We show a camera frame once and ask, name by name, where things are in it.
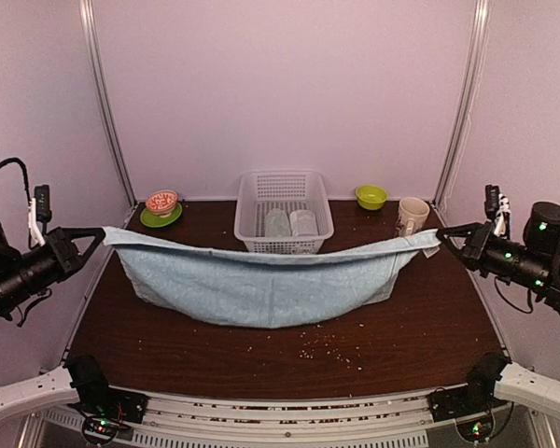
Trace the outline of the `white plastic basket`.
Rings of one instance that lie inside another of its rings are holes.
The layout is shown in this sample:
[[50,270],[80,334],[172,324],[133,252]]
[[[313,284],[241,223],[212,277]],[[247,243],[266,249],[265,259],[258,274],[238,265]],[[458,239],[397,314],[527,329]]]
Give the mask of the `white plastic basket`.
[[[267,213],[306,209],[315,213],[317,236],[266,238]],[[334,234],[322,175],[312,171],[257,171],[242,175],[234,217],[234,236],[250,252],[315,254]]]

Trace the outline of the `left aluminium frame post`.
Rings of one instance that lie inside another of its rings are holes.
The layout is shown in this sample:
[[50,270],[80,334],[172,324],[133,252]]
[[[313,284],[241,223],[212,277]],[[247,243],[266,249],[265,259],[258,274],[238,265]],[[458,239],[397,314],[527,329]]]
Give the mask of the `left aluminium frame post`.
[[133,191],[129,171],[122,154],[114,113],[108,95],[104,66],[99,47],[97,26],[95,23],[93,2],[91,0],[80,0],[79,13],[108,149],[112,156],[115,172],[122,186],[126,202],[131,208],[135,208],[137,206],[137,199]]

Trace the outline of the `right aluminium frame post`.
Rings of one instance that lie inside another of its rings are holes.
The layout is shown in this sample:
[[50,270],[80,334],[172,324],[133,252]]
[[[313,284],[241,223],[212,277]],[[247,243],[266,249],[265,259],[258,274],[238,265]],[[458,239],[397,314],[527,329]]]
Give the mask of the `right aluminium frame post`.
[[455,177],[462,159],[470,124],[470,112],[479,89],[480,76],[483,69],[490,11],[491,1],[480,0],[475,2],[469,51],[461,92],[446,157],[433,200],[435,208],[440,212],[444,212],[447,208],[447,200],[454,190]]

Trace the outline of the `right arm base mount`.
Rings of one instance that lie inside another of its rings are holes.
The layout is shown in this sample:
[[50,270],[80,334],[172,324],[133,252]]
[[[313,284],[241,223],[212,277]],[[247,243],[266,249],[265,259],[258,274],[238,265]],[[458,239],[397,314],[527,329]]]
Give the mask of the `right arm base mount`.
[[438,387],[427,395],[427,403],[434,423],[454,423],[459,438],[474,446],[497,438],[514,411],[513,403],[490,394],[471,393],[468,385]]

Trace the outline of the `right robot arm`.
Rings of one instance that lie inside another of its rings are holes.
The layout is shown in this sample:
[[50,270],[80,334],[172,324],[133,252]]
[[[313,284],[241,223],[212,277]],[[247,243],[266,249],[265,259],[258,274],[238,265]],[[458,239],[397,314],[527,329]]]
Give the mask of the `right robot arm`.
[[[508,222],[492,202],[488,221],[441,229],[438,239],[471,272],[527,291],[528,304],[542,302],[560,317],[560,205],[536,202],[523,241],[508,235]],[[471,369],[460,404],[476,413],[492,399],[519,403],[560,421],[560,382],[523,368],[511,359],[486,354]]]

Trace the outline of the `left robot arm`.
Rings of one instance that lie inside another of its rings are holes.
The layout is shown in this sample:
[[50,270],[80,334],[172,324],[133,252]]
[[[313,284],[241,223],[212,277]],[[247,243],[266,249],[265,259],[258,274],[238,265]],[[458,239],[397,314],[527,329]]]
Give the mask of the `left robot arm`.
[[[42,302],[49,288],[79,272],[104,240],[101,228],[56,228],[39,236],[39,242],[22,254],[10,246],[0,222],[0,317],[36,297]],[[0,386],[0,426],[4,422],[61,404],[84,403],[96,414],[115,407],[97,360],[73,358],[34,378]]]

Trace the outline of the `rolled grey towel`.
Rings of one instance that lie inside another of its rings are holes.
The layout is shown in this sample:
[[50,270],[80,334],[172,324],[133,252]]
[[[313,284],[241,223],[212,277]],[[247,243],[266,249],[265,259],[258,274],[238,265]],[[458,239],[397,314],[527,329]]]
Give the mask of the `rolled grey towel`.
[[289,214],[289,223],[293,237],[318,235],[316,216],[311,210],[300,209],[292,211]]

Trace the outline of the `green plate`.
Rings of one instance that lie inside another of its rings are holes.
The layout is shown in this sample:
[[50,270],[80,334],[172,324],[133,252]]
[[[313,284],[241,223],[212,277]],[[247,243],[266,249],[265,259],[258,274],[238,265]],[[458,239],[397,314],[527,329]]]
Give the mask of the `green plate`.
[[177,203],[175,209],[166,217],[155,215],[153,212],[145,208],[140,215],[140,222],[151,229],[160,229],[167,227],[178,221],[182,215],[183,208],[181,203]]

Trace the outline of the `front aluminium rail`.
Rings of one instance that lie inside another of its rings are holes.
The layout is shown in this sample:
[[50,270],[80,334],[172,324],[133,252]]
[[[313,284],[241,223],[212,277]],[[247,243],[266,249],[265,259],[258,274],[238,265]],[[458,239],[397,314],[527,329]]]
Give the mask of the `front aluminium rail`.
[[150,393],[141,421],[108,447],[555,447],[550,421],[523,405],[467,416],[421,390],[313,400],[208,399]]

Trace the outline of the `light blue towel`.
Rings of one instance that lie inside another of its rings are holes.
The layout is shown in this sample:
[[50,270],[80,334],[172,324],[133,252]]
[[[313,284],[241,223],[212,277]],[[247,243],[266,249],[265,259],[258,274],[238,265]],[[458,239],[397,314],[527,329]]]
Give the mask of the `light blue towel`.
[[399,271],[440,247],[434,230],[328,254],[277,255],[182,245],[105,228],[143,301],[220,325],[315,324],[387,300]]

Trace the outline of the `lime green bowl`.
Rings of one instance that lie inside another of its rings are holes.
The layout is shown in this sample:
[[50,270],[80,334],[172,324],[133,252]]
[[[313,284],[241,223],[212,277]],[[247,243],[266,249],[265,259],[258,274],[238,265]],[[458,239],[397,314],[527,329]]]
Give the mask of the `lime green bowl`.
[[363,185],[356,188],[357,204],[368,211],[380,210],[388,200],[387,192],[374,185]]

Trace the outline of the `aluminium frame post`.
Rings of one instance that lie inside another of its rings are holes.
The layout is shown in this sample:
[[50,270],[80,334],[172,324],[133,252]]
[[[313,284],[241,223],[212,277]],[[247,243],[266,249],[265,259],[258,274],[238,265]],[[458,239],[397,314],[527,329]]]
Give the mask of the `aluminium frame post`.
[[108,95],[104,66],[99,47],[97,26],[95,23],[93,2],[91,0],[80,0],[79,13],[108,149],[112,156],[115,172],[122,186],[126,202],[131,208],[135,208],[137,206],[137,199],[133,191],[129,171],[122,154],[114,113]]
[[483,69],[490,11],[491,1],[480,0],[475,2],[469,51],[461,92],[446,157],[433,200],[435,208],[440,212],[444,212],[447,208],[447,200],[454,190],[455,177],[462,159],[470,124],[470,112],[479,89],[480,76]]

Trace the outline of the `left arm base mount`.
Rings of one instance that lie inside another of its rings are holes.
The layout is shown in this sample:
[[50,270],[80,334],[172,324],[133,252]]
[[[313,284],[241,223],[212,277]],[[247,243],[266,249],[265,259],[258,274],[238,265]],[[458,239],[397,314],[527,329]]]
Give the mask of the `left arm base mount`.
[[142,393],[112,389],[109,398],[100,403],[79,402],[67,407],[81,416],[81,435],[89,444],[105,446],[115,441],[129,441],[133,425],[143,423],[148,396]]

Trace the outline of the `green panda towel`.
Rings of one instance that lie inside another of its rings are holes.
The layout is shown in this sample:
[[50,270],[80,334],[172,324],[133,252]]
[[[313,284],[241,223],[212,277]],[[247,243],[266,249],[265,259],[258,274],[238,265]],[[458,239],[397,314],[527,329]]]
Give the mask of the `green panda towel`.
[[288,238],[292,230],[286,211],[274,208],[265,217],[264,235],[266,238]]

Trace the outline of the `cream printed mug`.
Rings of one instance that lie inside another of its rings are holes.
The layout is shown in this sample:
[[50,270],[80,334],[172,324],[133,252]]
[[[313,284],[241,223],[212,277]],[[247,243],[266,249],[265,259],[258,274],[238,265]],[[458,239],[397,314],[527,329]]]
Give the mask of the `cream printed mug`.
[[423,229],[430,207],[425,201],[406,197],[399,201],[398,218],[395,228],[396,237],[411,236]]

